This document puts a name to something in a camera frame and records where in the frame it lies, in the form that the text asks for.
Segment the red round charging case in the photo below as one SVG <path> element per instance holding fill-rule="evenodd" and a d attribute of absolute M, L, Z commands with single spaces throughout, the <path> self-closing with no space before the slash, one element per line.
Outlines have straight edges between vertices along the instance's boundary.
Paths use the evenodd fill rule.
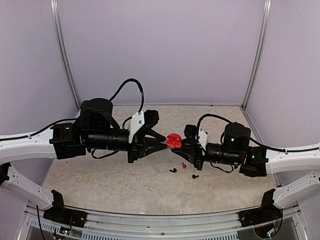
<path fill-rule="evenodd" d="M 169 149 L 180 149 L 182 147 L 182 137 L 177 133 L 167 136 L 166 145 Z"/>

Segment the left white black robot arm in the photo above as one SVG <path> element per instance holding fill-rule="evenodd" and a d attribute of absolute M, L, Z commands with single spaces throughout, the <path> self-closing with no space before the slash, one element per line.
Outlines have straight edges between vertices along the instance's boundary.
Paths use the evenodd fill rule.
<path fill-rule="evenodd" d="M 166 137 L 155 132 L 159 121 L 156 110 L 139 110 L 122 129 L 112 116 L 113 103 L 104 98 L 85 100 L 77 118 L 58 120 L 34 133 L 11 135 L 0 140 L 0 186 L 27 197 L 42 210 L 49 210 L 57 221 L 70 218 L 61 193 L 46 190 L 12 166 L 28 159 L 71 159 L 93 150 L 108 150 L 111 155 L 127 153 L 134 161 L 166 149 Z"/>

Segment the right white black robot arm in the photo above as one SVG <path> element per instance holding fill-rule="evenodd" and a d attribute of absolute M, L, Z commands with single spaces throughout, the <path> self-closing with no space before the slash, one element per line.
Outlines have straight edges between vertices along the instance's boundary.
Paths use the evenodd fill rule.
<path fill-rule="evenodd" d="M 185 138 L 172 133 L 167 137 L 167 147 L 197 170 L 202 170 L 205 162 L 238 168 L 247 177 L 266 177 L 282 172 L 308 170 L 300 179 L 266 191 L 261 207 L 256 210 L 256 218 L 266 222 L 276 208 L 283 209 L 302 197 L 320 188 L 320 145 L 314 144 L 298 149 L 277 149 L 262 145 L 250 146 L 251 130 L 238 123 L 225 126 L 222 143 L 209 143 L 208 134 L 195 125 L 186 125 Z"/>

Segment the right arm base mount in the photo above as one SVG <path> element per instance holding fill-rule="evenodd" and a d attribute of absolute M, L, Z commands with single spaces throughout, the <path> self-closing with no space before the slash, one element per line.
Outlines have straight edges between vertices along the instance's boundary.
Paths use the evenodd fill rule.
<path fill-rule="evenodd" d="M 283 210 L 277 207 L 258 207 L 243 210 L 238 213 L 241 226 L 249 227 L 279 220 L 283 217 Z"/>

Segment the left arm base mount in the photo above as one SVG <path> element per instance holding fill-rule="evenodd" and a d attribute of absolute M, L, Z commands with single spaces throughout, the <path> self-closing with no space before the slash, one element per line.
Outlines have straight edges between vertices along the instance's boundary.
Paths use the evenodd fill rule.
<path fill-rule="evenodd" d="M 43 214 L 43 217 L 47 220 L 79 228 L 84 228 L 87 216 L 88 213 L 85 211 L 55 206 L 45 210 Z"/>

